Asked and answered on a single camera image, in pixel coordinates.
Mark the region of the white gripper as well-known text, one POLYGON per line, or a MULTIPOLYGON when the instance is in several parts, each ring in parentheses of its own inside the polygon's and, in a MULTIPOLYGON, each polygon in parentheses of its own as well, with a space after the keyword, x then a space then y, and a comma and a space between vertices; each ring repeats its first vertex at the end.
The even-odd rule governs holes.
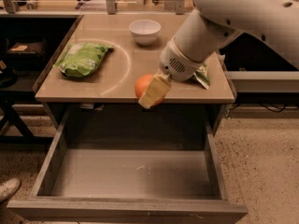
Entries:
POLYGON ((178 82, 186 81, 201 65, 187 58, 171 39, 160 56, 160 70, 166 75, 140 77, 137 80, 138 103, 146 109, 159 104, 171 89, 171 78, 178 82))

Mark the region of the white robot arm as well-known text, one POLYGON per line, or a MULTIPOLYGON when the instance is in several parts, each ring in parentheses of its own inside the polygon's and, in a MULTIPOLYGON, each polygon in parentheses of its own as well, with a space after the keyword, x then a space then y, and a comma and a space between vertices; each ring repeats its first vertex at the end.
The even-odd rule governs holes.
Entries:
POLYGON ((167 42, 160 67, 138 102, 149 109, 189 79, 205 60, 249 34, 299 67, 299 4, 294 0, 193 0, 194 9, 167 42))

